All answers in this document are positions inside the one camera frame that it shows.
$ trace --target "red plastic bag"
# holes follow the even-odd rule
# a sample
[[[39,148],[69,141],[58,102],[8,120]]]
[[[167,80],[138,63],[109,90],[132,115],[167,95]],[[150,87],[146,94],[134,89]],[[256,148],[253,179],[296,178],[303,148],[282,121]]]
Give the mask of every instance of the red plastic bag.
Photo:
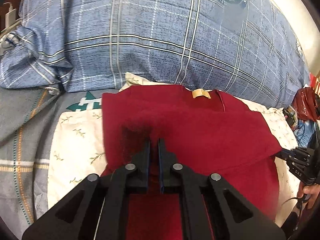
[[[314,122],[318,119],[316,113],[318,105],[315,91],[312,87],[300,88],[294,96],[292,106],[297,111],[298,119],[303,121],[312,120]]]

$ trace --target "plaid pattern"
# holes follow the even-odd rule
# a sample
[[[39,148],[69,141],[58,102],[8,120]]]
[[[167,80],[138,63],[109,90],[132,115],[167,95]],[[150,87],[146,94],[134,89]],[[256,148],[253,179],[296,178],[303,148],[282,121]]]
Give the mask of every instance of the plaid pattern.
[[[219,89],[267,107],[309,83],[297,39],[269,0],[23,0],[0,86],[121,88],[125,72]]]
[[[44,89],[0,88],[0,216],[18,239],[48,210],[49,156],[60,115],[105,92],[117,90],[50,95]]]

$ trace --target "white charger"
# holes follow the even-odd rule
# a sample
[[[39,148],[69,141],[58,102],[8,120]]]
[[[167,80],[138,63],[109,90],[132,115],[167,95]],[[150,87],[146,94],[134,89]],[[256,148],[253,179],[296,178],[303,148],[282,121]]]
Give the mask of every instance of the white charger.
[[[9,28],[16,21],[17,9],[14,9],[10,2],[6,2],[4,4],[10,4],[9,12],[5,14],[5,28]]]

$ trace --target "red shirt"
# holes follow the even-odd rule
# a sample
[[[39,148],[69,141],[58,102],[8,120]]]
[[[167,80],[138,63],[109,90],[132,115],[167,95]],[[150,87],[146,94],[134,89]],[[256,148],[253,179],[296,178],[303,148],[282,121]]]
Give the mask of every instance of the red shirt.
[[[211,99],[192,97],[178,85],[132,86],[102,96],[103,138],[108,165],[103,175],[129,163],[151,138],[151,181],[147,195],[131,195],[127,239],[181,240],[179,197],[161,195],[157,140],[180,163],[204,175],[221,174],[271,219],[279,182],[274,163],[281,150],[259,112],[214,90]]]

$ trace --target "blue fabric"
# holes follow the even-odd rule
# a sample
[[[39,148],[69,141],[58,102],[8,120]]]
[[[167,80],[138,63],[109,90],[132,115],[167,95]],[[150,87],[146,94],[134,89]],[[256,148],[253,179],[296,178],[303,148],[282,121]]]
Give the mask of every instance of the blue fabric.
[[[23,0],[0,86],[121,88],[125,72],[288,106],[309,72],[269,0]]]
[[[294,136],[297,139],[299,147],[308,147],[313,133],[316,131],[316,123],[307,120],[305,122],[298,120],[298,125],[293,131]]]

